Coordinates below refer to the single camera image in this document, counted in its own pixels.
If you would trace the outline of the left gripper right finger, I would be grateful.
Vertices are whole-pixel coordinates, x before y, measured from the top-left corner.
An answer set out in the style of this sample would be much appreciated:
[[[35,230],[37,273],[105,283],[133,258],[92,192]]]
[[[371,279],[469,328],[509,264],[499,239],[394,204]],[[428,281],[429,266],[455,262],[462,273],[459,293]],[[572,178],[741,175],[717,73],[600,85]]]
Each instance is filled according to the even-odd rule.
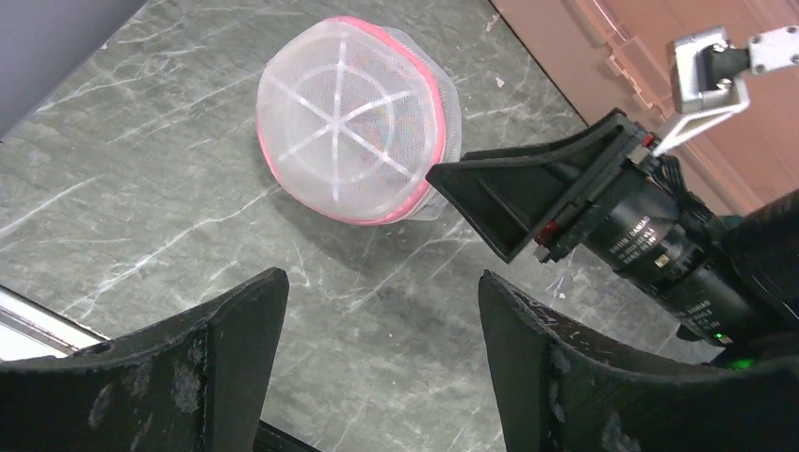
[[[510,451],[794,451],[798,361],[743,370],[620,343],[492,271],[479,281],[487,361]]]

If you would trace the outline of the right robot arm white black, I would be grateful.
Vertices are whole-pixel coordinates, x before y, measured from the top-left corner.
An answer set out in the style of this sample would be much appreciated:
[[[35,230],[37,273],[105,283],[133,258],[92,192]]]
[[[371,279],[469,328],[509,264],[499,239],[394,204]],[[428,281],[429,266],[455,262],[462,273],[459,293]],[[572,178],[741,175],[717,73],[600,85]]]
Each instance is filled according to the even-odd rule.
[[[678,321],[679,338],[745,368],[798,349],[798,195],[743,217],[691,192],[657,135],[614,109],[557,141],[465,154],[427,181],[503,261],[590,250]]]

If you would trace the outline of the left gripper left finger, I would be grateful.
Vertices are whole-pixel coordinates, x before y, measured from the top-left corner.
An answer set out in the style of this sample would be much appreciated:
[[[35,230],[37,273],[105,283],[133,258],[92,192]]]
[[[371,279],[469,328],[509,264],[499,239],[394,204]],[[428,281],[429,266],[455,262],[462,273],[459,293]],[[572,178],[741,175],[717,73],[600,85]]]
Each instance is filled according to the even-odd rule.
[[[5,451],[250,451],[289,292],[267,269],[65,358],[1,367]]]

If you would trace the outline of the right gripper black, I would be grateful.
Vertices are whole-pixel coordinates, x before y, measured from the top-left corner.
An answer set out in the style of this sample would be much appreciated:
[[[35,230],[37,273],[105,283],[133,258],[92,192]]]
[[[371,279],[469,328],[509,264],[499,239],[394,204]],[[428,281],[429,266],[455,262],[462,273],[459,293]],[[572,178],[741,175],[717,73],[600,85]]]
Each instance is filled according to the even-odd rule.
[[[723,222],[689,190],[679,160],[631,159],[651,138],[615,108],[570,137],[466,153],[432,166],[426,179],[505,263],[531,244],[542,263],[582,245],[690,341],[764,335],[768,309],[723,255]]]

